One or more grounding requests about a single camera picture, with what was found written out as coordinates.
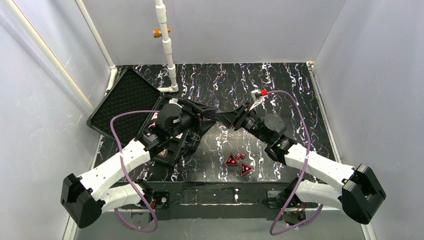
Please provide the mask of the red dice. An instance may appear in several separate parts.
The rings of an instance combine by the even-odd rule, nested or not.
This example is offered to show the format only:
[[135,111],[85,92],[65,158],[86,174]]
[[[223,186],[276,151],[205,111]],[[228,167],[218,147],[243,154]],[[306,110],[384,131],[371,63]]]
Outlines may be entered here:
[[238,159],[245,159],[246,158],[246,154],[245,153],[237,153],[235,158]]

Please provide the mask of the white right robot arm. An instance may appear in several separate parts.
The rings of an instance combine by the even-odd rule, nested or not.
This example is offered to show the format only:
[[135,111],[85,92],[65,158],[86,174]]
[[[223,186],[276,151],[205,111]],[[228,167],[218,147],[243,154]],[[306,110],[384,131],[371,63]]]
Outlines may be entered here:
[[293,202],[316,203],[342,210],[357,223],[367,225],[387,197],[370,166],[342,164],[297,143],[285,135],[286,126],[277,114],[258,117],[241,106],[218,112],[214,118],[228,129],[243,128],[266,144],[265,153],[275,162],[304,170],[322,183],[294,180],[286,191],[294,191]]

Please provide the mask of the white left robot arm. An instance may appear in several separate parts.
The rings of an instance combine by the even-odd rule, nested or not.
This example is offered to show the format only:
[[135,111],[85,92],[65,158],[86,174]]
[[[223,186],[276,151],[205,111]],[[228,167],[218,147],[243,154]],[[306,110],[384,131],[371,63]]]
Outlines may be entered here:
[[[140,109],[120,113],[111,118],[109,127],[118,144],[119,152],[97,167],[63,180],[60,202],[79,228],[93,224],[104,212],[125,205],[144,205],[150,212],[147,200],[153,194],[143,181],[132,181],[129,172],[154,159],[177,136],[187,131],[202,137],[216,121],[212,116],[217,107],[177,98],[158,110]],[[145,115],[145,125],[122,146],[115,122],[130,115]]]

